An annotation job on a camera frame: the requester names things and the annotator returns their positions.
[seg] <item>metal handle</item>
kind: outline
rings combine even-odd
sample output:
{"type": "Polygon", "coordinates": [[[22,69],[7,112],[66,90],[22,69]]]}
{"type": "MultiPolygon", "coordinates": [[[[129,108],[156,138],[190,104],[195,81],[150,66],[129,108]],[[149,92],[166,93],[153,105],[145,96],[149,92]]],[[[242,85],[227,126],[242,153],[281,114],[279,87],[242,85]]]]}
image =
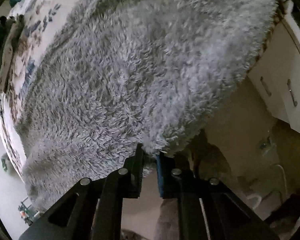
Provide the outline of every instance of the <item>metal handle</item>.
{"type": "Polygon", "coordinates": [[[291,95],[291,98],[292,98],[292,101],[293,101],[293,105],[296,107],[298,105],[298,102],[294,99],[294,95],[293,95],[293,92],[292,92],[292,89],[291,89],[291,80],[290,79],[288,79],[287,86],[288,86],[289,91],[290,91],[290,95],[291,95]]]}
{"type": "Polygon", "coordinates": [[[260,81],[261,81],[261,84],[263,85],[263,87],[265,88],[265,91],[266,91],[267,95],[269,97],[272,96],[272,93],[270,92],[266,82],[264,82],[263,77],[260,77],[260,81]]]}

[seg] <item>gray fluffy blanket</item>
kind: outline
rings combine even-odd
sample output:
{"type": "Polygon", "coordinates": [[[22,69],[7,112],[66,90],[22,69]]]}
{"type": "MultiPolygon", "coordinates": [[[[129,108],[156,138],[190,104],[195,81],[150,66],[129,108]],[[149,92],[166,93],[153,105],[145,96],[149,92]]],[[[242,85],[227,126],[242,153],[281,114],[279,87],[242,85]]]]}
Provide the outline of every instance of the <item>gray fluffy blanket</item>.
{"type": "Polygon", "coordinates": [[[181,150],[245,78],[276,0],[81,0],[38,67],[17,125],[34,206],[82,177],[181,150]]]}

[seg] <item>cabinet door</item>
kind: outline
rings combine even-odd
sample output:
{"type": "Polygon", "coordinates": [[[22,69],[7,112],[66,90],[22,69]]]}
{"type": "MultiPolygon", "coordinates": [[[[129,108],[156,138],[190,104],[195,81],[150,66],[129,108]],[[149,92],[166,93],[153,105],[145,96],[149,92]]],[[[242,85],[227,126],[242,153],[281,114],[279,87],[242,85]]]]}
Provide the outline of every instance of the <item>cabinet door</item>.
{"type": "Polygon", "coordinates": [[[300,53],[280,23],[271,41],[270,76],[279,92],[292,129],[300,133],[300,53]]]}
{"type": "Polygon", "coordinates": [[[275,47],[270,43],[261,59],[249,72],[248,77],[258,90],[272,116],[289,123],[283,100],[269,71],[273,67],[271,59],[274,49],[275,47]]]}

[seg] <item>fuzzy gray fabric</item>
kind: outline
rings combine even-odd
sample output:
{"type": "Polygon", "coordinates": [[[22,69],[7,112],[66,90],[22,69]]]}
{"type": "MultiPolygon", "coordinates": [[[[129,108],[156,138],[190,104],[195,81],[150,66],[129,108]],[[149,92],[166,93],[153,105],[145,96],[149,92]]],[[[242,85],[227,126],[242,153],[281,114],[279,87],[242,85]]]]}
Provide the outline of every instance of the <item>fuzzy gray fabric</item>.
{"type": "Polygon", "coordinates": [[[23,178],[45,210],[138,142],[181,150],[242,81],[276,0],[81,0],[48,48],[17,125],[23,178]]]}

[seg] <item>floral patterned sheet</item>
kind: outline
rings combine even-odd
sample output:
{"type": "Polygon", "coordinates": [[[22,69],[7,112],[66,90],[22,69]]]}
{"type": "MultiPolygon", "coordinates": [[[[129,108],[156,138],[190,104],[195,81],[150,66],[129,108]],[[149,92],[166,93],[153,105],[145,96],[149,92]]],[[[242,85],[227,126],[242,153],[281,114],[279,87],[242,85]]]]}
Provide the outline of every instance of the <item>floral patterned sheet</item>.
{"type": "Polygon", "coordinates": [[[25,27],[13,56],[6,94],[0,95],[0,135],[6,152],[20,177],[26,155],[14,125],[21,116],[24,99],[46,48],[66,23],[79,0],[23,0],[8,16],[24,15],[25,27]]]}

